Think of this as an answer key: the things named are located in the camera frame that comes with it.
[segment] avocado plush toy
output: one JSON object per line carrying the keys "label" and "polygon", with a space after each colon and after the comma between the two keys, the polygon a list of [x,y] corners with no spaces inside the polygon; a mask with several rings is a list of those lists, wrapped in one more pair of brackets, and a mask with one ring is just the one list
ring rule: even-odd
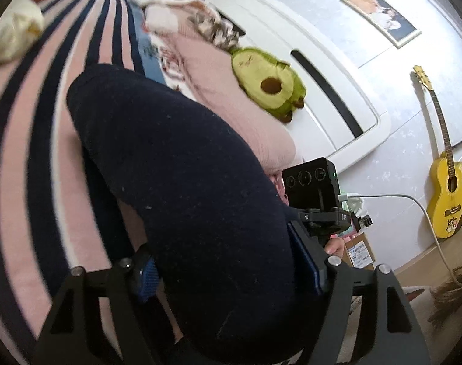
{"label": "avocado plush toy", "polygon": [[303,108],[306,87],[289,63],[257,48],[232,52],[234,75],[250,99],[283,123]]}

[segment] guitar body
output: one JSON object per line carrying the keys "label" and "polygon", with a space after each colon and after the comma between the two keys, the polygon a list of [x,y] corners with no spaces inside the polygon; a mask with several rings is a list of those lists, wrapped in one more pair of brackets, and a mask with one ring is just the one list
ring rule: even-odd
{"label": "guitar body", "polygon": [[454,234],[462,214],[462,162],[454,162],[454,170],[457,185],[451,192],[447,158],[436,159],[431,166],[430,176],[435,193],[427,207],[427,214],[436,236],[441,239],[449,238]]}

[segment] yellow guitar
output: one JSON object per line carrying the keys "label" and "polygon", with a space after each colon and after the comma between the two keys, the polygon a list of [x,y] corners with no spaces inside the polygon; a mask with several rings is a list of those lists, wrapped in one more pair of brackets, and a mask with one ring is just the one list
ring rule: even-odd
{"label": "yellow guitar", "polygon": [[427,207],[427,213],[434,227],[436,236],[449,238],[456,231],[462,213],[462,162],[454,162],[453,150],[447,132],[446,121],[431,81],[422,67],[414,66],[419,82],[429,91],[441,126],[445,151],[431,166],[431,179],[435,193]]}

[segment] metal screw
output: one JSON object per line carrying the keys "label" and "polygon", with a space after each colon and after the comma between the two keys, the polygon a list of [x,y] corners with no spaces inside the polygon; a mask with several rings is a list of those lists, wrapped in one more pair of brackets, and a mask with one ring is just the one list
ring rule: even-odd
{"label": "metal screw", "polygon": [[383,274],[388,274],[392,271],[392,268],[390,266],[385,265],[385,263],[382,263],[379,267],[378,270],[382,272]]}
{"label": "metal screw", "polygon": [[72,274],[74,277],[82,276],[83,273],[84,268],[82,266],[76,266],[70,271],[70,274]]}
{"label": "metal screw", "polygon": [[342,263],[341,258],[339,258],[337,255],[330,256],[327,261],[329,262],[329,265],[332,266],[339,266]]}
{"label": "metal screw", "polygon": [[123,258],[122,260],[120,260],[120,266],[121,266],[123,269],[128,269],[128,268],[130,268],[132,265],[133,265],[133,261],[131,260],[131,258]]}

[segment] guitar neck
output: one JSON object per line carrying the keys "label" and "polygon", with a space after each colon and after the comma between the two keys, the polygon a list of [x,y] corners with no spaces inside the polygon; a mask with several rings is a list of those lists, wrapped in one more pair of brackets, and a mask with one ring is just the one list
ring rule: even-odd
{"label": "guitar neck", "polygon": [[442,138],[444,139],[444,149],[446,151],[447,158],[447,168],[449,171],[449,177],[454,177],[456,172],[454,170],[454,158],[453,158],[453,149],[451,147],[451,141],[449,140],[449,133],[447,132],[446,120],[444,120],[444,115],[442,114],[442,109],[437,99],[436,93],[434,90],[429,90],[431,94],[434,107],[436,108],[437,118],[439,119],[439,124],[441,126]]}

